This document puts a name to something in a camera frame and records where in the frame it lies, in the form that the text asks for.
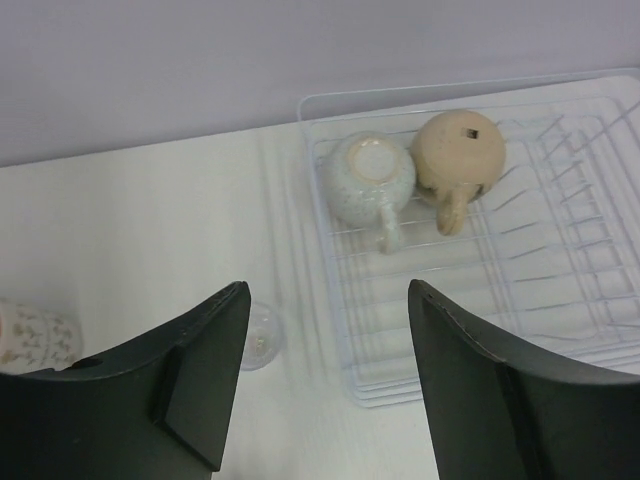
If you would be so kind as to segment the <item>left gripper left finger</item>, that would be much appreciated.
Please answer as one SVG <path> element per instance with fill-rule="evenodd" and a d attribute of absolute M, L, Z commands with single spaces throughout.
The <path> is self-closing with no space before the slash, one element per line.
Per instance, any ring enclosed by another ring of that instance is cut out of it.
<path fill-rule="evenodd" d="M 251 308 L 244 281 L 72 367 L 1 378 L 5 479 L 208 479 Z"/>

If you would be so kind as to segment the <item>floral mug orange inside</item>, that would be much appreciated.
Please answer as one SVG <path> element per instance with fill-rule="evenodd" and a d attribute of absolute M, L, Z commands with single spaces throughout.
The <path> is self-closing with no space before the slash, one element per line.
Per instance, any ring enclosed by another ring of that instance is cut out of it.
<path fill-rule="evenodd" d="M 1 299 L 2 373 L 64 370 L 82 354 L 82 332 L 76 320 Z"/>

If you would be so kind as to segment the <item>white speckled mug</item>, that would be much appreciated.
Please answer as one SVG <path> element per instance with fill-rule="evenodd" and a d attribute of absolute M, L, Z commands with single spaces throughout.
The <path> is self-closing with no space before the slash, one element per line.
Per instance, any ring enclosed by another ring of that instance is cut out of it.
<path fill-rule="evenodd" d="M 390 136 L 362 131 L 339 141 L 319 167 L 322 192 L 330 212 L 354 228 L 380 233 L 385 254 L 403 245 L 399 214 L 416 183 L 409 153 Z"/>

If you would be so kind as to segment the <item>beige ceramic mug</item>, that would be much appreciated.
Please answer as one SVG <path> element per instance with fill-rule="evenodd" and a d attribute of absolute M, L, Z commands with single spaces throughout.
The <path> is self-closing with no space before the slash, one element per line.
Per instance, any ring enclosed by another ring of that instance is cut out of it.
<path fill-rule="evenodd" d="M 416 192 L 436 209 L 440 234 L 460 233 L 469 204 L 489 192 L 506 163 L 506 142 L 497 125 L 471 110 L 450 110 L 426 122 L 409 153 Z"/>

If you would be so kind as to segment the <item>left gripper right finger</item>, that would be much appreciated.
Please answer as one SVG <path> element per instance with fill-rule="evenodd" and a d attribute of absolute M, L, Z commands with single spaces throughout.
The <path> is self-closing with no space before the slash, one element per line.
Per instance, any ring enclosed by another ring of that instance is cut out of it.
<path fill-rule="evenodd" d="M 536 346 L 422 280 L 413 348 L 443 479 L 635 479 L 639 379 Z"/>

